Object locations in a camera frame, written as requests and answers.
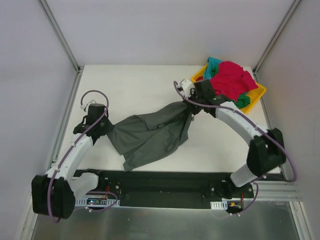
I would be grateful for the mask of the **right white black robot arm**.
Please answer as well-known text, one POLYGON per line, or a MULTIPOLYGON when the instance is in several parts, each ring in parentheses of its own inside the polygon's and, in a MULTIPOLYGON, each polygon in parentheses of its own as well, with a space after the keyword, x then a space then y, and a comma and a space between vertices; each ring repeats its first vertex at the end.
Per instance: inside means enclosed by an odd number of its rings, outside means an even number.
POLYGON ((248 145, 245 164, 233 172, 225 192, 237 197, 243 186, 286 162, 282 132, 254 123, 223 94, 216 94, 209 80, 193 83, 184 79, 175 84, 178 93, 194 113, 204 111, 234 130, 248 145))

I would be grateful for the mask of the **dark grey t shirt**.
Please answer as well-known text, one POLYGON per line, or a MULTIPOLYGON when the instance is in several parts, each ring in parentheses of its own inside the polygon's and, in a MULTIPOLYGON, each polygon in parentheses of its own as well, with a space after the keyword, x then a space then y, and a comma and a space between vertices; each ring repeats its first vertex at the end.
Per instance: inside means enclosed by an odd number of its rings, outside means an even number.
POLYGON ((130 172, 174 153, 189 139, 191 122, 192 113, 179 101, 153 113, 129 116, 113 125, 107 136, 130 172))

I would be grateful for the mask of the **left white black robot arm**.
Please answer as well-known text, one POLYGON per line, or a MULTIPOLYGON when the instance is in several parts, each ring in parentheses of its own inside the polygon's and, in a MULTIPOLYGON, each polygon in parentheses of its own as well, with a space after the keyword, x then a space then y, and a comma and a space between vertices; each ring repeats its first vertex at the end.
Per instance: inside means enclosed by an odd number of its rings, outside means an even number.
POLYGON ((67 219, 74 211, 76 201, 87 192, 99 195, 106 183, 98 175, 86 172, 73 179, 80 163, 97 140, 113 128, 108 118, 108 108, 101 103, 91 103, 87 114, 73 129, 68 149, 43 175, 31 181, 33 212, 51 217, 55 222, 67 219))

